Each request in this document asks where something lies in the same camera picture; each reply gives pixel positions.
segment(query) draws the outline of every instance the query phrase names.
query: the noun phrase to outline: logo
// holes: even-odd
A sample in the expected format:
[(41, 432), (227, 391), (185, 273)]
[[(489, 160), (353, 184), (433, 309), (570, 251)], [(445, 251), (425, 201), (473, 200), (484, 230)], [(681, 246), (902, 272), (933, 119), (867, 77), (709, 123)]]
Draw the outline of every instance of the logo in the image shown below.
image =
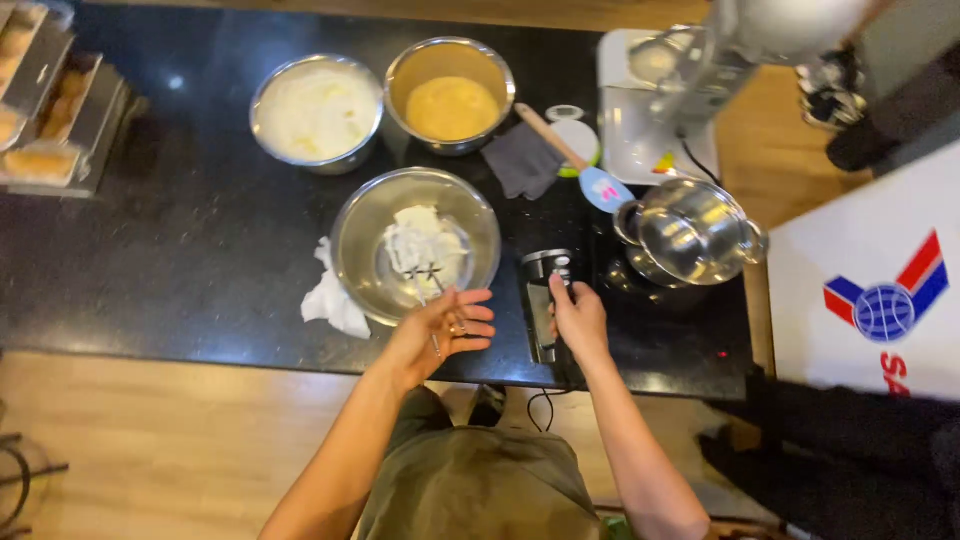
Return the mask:
[(837, 276), (824, 284), (827, 309), (877, 343), (903, 339), (949, 287), (940, 240), (933, 231), (893, 283), (867, 289)]

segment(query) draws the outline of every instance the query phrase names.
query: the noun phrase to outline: finger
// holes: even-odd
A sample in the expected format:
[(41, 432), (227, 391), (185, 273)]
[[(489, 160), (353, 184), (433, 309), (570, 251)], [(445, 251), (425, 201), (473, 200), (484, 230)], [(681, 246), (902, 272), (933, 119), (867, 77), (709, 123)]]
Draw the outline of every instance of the finger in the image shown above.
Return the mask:
[(434, 298), (427, 303), (420, 313), (423, 314), (423, 317), (428, 321), (434, 321), (440, 318), (444, 313), (450, 311), (456, 304), (456, 291), (453, 288), (448, 288), (444, 291), (443, 294)]
[(471, 337), (468, 339), (454, 339), (450, 342), (450, 353), (465, 351), (483, 351), (490, 347), (490, 340), (486, 337)]
[(493, 298), (493, 293), (489, 289), (465, 290), (457, 293), (457, 304), (469, 306), (470, 304), (487, 302), (490, 298)]
[(564, 279), (557, 274), (550, 276), (550, 293), (553, 294), (553, 302), (557, 305), (557, 309), (573, 307), (570, 295), (567, 294), (564, 286)]
[(493, 337), (496, 335), (496, 329), (487, 323), (478, 323), (476, 321), (466, 321), (464, 328), (468, 335), (482, 335), (484, 337)]
[(465, 321), (492, 321), (493, 310), (483, 306), (463, 306), (460, 308)]
[(593, 292), (593, 289), (591, 289), (590, 286), (584, 282), (574, 282), (573, 295), (576, 297), (577, 303), (579, 304), (581, 300), (591, 296), (595, 297), (597, 293)]

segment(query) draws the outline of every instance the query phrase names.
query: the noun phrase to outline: pot handle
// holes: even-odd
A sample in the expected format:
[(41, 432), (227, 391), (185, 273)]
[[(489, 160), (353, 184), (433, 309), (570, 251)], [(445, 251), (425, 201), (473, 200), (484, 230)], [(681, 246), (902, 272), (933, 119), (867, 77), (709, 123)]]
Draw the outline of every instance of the pot handle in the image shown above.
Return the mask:
[(633, 200), (620, 205), (620, 208), (613, 213), (613, 231), (621, 240), (640, 249), (643, 248), (643, 244), (639, 240), (631, 238), (627, 233), (627, 222), (633, 215), (641, 212), (643, 212), (643, 201)]
[(747, 264), (760, 264), (767, 259), (770, 234), (753, 219), (748, 219), (746, 223), (750, 227), (750, 239), (740, 244), (740, 254)]

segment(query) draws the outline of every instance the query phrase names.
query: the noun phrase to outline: kitchen counter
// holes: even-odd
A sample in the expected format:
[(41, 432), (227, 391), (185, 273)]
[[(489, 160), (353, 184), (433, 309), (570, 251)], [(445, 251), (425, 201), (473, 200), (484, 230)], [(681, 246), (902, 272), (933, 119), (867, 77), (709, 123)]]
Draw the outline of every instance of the kitchen counter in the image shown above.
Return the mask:
[[(386, 118), (366, 165), (316, 177), (256, 145), (248, 108), (263, 79), (293, 58), (337, 52), (382, 76), (410, 44), (454, 35), (504, 57), (518, 100), (540, 111), (575, 105), (594, 118), (601, 34), (87, 4), (78, 5), (75, 27), (78, 46), (105, 53), (151, 107), (117, 143), (95, 199), (0, 197), (5, 348), (361, 373), (390, 329), (372, 323), (373, 339), (363, 341), (326, 321), (302, 322), (300, 302), (323, 272), (313, 249), (362, 183), (420, 165), (475, 185), (504, 239), (493, 346), (455, 356), (436, 378), (582, 386), (576, 366), (531, 362), (516, 277), (518, 257), (540, 249), (588, 258), (591, 212), (575, 182), (558, 182), (536, 202), (507, 200), (478, 154), (436, 157)], [(618, 366), (637, 393), (739, 399), (754, 364), (749, 344), (733, 352), (660, 352), (650, 363), (618, 358)]]

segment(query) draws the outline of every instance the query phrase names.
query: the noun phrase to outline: silicone spatula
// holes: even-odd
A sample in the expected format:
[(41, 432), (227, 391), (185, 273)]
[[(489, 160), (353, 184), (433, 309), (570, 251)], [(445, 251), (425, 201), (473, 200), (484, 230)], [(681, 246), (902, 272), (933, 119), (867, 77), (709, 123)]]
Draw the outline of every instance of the silicone spatula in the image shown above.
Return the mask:
[(592, 205), (606, 213), (614, 213), (620, 205), (635, 199), (634, 194), (622, 182), (596, 167), (589, 166), (583, 158), (577, 156), (535, 110), (522, 103), (517, 103), (514, 110), (543, 140), (563, 154), (573, 168), (580, 171), (580, 190)]

